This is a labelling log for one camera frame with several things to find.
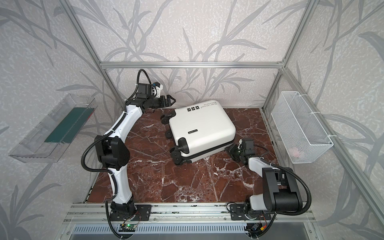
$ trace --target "wire mesh basket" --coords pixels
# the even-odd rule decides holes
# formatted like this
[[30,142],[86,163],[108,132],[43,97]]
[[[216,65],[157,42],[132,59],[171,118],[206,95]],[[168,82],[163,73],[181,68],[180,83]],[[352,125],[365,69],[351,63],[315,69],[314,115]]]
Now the wire mesh basket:
[[281,92],[271,114],[292,163],[314,162],[333,146],[299,92]]

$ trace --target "red marble tabletop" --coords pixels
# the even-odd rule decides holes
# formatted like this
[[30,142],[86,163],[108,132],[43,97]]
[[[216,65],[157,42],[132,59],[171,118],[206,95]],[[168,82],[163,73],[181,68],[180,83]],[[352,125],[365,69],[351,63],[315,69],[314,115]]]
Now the red marble tabletop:
[[[223,152],[192,164],[176,166],[170,158],[173,141],[164,135],[168,125],[160,116],[171,109],[144,113],[133,126],[125,145],[131,153],[128,180],[135,202],[242,202],[247,195],[262,193],[262,178]],[[264,155],[277,162],[271,140],[258,108],[225,109],[236,126],[236,138],[250,137],[266,147]],[[258,154],[264,149],[255,147]],[[88,202],[104,202],[112,195],[109,177],[99,174]]]

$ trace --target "wall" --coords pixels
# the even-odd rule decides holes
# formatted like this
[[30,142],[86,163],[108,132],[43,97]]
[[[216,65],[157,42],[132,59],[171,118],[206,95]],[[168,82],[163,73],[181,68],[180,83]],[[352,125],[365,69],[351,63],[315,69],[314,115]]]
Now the wall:
[[[383,7],[383,1],[353,0],[318,5],[288,63],[382,196]],[[268,115],[278,92],[292,90],[284,78],[279,87]],[[278,145],[286,156],[282,142]],[[384,239],[382,226],[332,150],[294,168],[313,193],[311,209],[325,239]]]
[[[116,119],[115,99],[56,1],[0,3],[0,239],[53,239],[92,175],[80,156]],[[58,163],[22,163],[8,153],[68,93],[98,108]],[[95,155],[87,159],[95,166]]]
[[[70,0],[102,61],[281,61],[307,0]],[[176,106],[259,107],[275,69],[147,69]],[[122,97],[137,69],[109,70]]]

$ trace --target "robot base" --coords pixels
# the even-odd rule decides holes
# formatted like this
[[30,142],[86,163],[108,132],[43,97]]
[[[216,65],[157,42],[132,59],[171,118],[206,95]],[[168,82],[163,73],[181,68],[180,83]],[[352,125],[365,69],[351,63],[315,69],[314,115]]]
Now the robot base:
[[[249,218],[247,218],[245,216],[245,213],[244,213],[244,207],[243,205],[239,206],[237,204],[231,204],[229,205],[229,210],[231,211],[231,220],[249,220],[250,219],[253,219],[255,217],[250,217],[248,216]],[[271,214],[269,213],[264,213],[264,211],[250,211],[249,214],[253,215],[253,216],[256,216],[255,220],[264,220],[264,217],[265,217],[265,220],[271,220]]]
[[[139,204],[139,205],[136,205],[136,207],[137,207],[136,211],[138,213],[135,215],[134,218],[131,219],[131,221],[140,221],[140,222],[148,221],[149,216],[151,214],[152,205]],[[127,212],[120,212],[114,209],[112,209],[112,212],[109,215],[109,218],[111,219],[111,221],[124,221],[125,219],[129,219],[130,217],[132,216],[127,214]]]

